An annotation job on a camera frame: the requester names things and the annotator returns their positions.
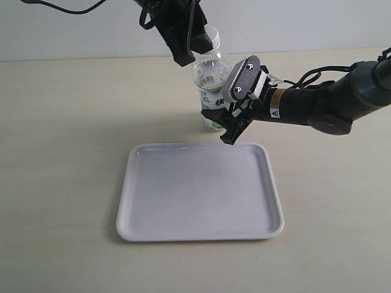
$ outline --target white wall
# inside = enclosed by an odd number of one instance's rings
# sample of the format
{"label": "white wall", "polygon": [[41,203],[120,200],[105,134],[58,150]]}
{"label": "white wall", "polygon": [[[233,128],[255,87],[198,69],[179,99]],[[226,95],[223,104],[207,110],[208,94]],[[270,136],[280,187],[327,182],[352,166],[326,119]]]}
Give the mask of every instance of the white wall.
{"label": "white wall", "polygon": [[[51,0],[83,9],[97,0]],[[390,0],[202,0],[227,52],[391,46]],[[84,16],[0,0],[0,60],[169,55],[156,29],[138,25],[132,0]]]}

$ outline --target white bottle cap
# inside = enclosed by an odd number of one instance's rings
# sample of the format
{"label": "white bottle cap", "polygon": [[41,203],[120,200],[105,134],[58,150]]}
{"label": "white bottle cap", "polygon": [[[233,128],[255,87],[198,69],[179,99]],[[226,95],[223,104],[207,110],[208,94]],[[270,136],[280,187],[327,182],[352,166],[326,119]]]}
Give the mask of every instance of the white bottle cap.
{"label": "white bottle cap", "polygon": [[213,50],[211,50],[211,51],[215,51],[215,50],[219,49],[220,36],[219,36],[219,32],[217,31],[217,29],[213,26],[206,25],[205,32],[209,36],[210,40],[212,41]]}

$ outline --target plastic water bottle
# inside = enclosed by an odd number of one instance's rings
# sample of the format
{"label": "plastic water bottle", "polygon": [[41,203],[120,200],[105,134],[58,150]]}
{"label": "plastic water bottle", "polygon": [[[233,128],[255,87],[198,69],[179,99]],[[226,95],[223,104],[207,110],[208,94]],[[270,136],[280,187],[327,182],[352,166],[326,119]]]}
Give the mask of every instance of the plastic water bottle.
{"label": "plastic water bottle", "polygon": [[[202,109],[221,109],[228,107],[221,94],[221,88],[225,84],[231,71],[231,67],[225,56],[220,52],[219,32],[213,26],[205,26],[206,33],[212,41],[213,49],[205,54],[195,53],[196,65],[192,76],[195,86],[200,92]],[[216,131],[224,128],[209,119],[202,117],[205,124]]]}

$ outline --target white plastic tray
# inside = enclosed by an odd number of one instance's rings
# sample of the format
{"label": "white plastic tray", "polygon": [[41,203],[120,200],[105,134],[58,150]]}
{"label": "white plastic tray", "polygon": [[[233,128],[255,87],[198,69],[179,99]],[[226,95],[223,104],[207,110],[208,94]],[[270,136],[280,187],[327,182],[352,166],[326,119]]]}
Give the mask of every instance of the white plastic tray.
{"label": "white plastic tray", "polygon": [[117,231],[128,241],[267,239],[283,217],[256,143],[162,143],[129,156]]}

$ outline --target table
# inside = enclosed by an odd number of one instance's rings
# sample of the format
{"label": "table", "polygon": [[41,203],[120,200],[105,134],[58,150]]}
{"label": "table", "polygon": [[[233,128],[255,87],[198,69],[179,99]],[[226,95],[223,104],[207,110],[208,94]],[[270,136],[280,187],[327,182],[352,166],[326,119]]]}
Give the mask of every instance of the table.
{"label": "table", "polygon": [[[258,56],[298,80],[380,52]],[[275,239],[122,241],[115,219],[129,152],[219,141],[199,110],[191,68],[170,57],[0,63],[0,292],[390,292],[391,107],[343,137],[249,127],[240,140],[268,150],[285,216]]]}

